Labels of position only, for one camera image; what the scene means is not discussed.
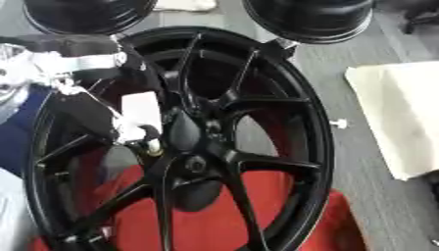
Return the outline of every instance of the screw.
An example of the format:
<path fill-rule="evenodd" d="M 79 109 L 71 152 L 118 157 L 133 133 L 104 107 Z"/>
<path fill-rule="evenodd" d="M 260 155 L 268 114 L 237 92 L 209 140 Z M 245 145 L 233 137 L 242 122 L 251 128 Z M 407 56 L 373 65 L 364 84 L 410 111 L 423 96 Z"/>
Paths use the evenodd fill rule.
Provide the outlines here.
<path fill-rule="evenodd" d="M 206 160 L 200 156 L 193 156 L 186 162 L 186 169 L 194 174 L 201 174 L 206 170 Z"/>

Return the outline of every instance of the black wheel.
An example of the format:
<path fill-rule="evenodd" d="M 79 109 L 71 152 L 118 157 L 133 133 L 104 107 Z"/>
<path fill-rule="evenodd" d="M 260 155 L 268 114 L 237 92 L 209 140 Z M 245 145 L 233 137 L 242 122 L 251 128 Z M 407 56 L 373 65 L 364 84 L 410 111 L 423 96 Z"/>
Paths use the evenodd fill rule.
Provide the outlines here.
<path fill-rule="evenodd" d="M 230 191 L 248 230 L 248 243 L 239 250 L 297 249 L 322 212 L 334 158 L 328 119 L 304 77 L 281 53 L 224 30 L 158 28 L 125 41 L 152 62 L 162 80 L 164 153 L 150 157 L 139 145 L 127 146 L 142 164 L 143 177 L 89 215 L 67 209 L 66 190 L 80 190 L 69 185 L 74 173 L 69 161 L 110 146 L 54 114 L 49 97 L 38 116 L 24 172 L 29 208 L 44 240 L 60 250 L 116 250 L 100 226 L 129 205 L 153 199 L 163 250 L 172 250 L 171 208 L 206 209 L 217 199 L 219 183 Z M 87 86 L 117 109 L 122 95 L 142 91 L 140 85 L 117 80 Z M 275 156 L 239 149 L 236 129 L 243 118 L 265 131 Z M 293 180 L 284 205 L 266 229 L 258 225 L 241 179 L 259 171 L 281 172 Z M 91 176 L 80 175 L 77 185 Z M 209 189 L 213 192 L 200 195 Z M 190 199 L 192 193 L 202 199 Z M 226 236 L 219 238 L 227 241 Z"/>

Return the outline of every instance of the wheel spoke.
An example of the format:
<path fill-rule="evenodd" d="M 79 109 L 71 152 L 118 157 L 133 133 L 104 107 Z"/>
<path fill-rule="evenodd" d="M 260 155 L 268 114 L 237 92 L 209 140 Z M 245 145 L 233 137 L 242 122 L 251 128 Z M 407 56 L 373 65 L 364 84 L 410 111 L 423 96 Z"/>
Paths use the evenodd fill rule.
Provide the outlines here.
<path fill-rule="evenodd" d="M 71 234 L 78 234 L 84 231 L 101 226 L 116 213 L 135 202 L 152 197 L 153 191 L 150 185 L 146 184 L 143 179 L 124 189 L 116 197 L 106 201 L 97 210 L 82 219 L 79 219 L 73 226 Z"/>
<path fill-rule="evenodd" d="M 233 83 L 230 85 L 227 91 L 225 91 L 225 93 L 216 101 L 216 103 L 220 107 L 225 107 L 227 104 L 238 100 L 240 96 L 241 85 L 246 79 L 246 77 L 248 76 L 251 70 L 251 66 L 255 61 L 255 59 L 258 57 L 258 55 L 259 55 L 259 51 L 257 50 L 253 50 L 250 53 L 241 71 L 239 71 L 238 75 L 233 80 Z"/>
<path fill-rule="evenodd" d="M 277 171 L 293 176 L 308 176 L 318 173 L 320 165 L 307 162 L 291 162 L 283 158 L 240 152 L 236 156 L 241 172 Z"/>
<path fill-rule="evenodd" d="M 229 102 L 223 109 L 228 114 L 243 114 L 257 110 L 286 111 L 302 113 L 309 100 L 303 98 L 277 98 L 273 96 L 247 97 Z"/>
<path fill-rule="evenodd" d="M 196 34 L 190 41 L 189 46 L 181 59 L 173 67 L 172 71 L 166 73 L 166 78 L 170 83 L 170 91 L 177 92 L 180 95 L 184 107 L 191 114 L 194 114 L 201 109 L 198 97 L 190 89 L 187 78 L 196 58 L 196 47 L 202 38 L 202 34 Z"/>
<path fill-rule="evenodd" d="M 69 159 L 71 157 L 81 155 L 93 149 L 97 149 L 103 145 L 103 143 L 97 141 L 91 135 L 86 134 L 41 157 L 36 162 L 36 165 L 46 164 L 56 160 Z"/>
<path fill-rule="evenodd" d="M 196 34 L 189 43 L 183 57 L 178 61 L 178 63 L 173 67 L 173 72 L 183 73 L 187 72 L 194 60 L 194 51 L 198 43 L 202 40 L 202 34 Z"/>
<path fill-rule="evenodd" d="M 233 200 L 236 203 L 242 217 L 244 218 L 249 234 L 248 247 L 250 250 L 269 250 L 266 239 L 258 225 L 255 211 L 253 210 L 250 198 L 239 173 L 229 174 L 225 184 L 230 190 Z"/>
<path fill-rule="evenodd" d="M 229 90 L 239 92 L 239 90 L 241 89 L 242 83 L 244 82 L 245 78 L 249 74 L 249 72 L 251 70 L 251 66 L 252 66 L 253 62 L 255 61 L 255 59 L 258 58 L 258 55 L 259 55 L 259 51 L 257 51 L 257 50 L 253 50 L 250 53 L 249 57 L 247 58 L 247 61 L 244 64 L 244 67 L 241 69 L 241 71 L 236 76 L 236 78 L 233 81 L 233 83 L 231 84 Z"/>
<path fill-rule="evenodd" d="M 159 219 L 160 237 L 162 241 L 162 250 L 173 250 L 172 244 L 172 202 L 171 183 L 168 178 L 170 167 L 166 167 L 165 176 L 162 179 L 162 184 L 154 190 L 154 200 L 156 202 L 156 211 Z"/>
<path fill-rule="evenodd" d="M 279 157 L 245 153 L 215 142 L 211 142 L 207 149 L 229 168 L 238 169 L 239 173 L 276 171 L 291 174 L 296 178 L 306 178 L 320 172 L 320 165 L 316 163 L 293 162 Z"/>

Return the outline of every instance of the red fabric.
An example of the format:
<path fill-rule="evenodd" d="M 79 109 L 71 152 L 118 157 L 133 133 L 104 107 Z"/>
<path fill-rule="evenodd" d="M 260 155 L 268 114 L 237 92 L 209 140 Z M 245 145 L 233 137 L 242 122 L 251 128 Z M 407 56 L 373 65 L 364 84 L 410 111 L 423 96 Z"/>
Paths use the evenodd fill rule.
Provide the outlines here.
<path fill-rule="evenodd" d="M 94 191 L 93 207 L 115 196 L 142 176 L 133 166 L 118 179 Z M 244 175 L 244 182 L 257 212 L 258 222 L 267 227 L 280 210 L 288 190 L 288 180 L 281 173 L 257 172 Z M 154 202 L 145 199 L 119 212 L 112 221 L 113 241 L 121 251 L 161 250 Z M 174 245 L 179 251 L 228 251 L 247 242 L 244 222 L 224 188 L 217 201 L 199 213 L 173 212 Z M 47 251 L 37 239 L 32 251 Z M 343 195 L 332 191 L 322 219 L 301 251 L 363 251 L 361 233 Z"/>

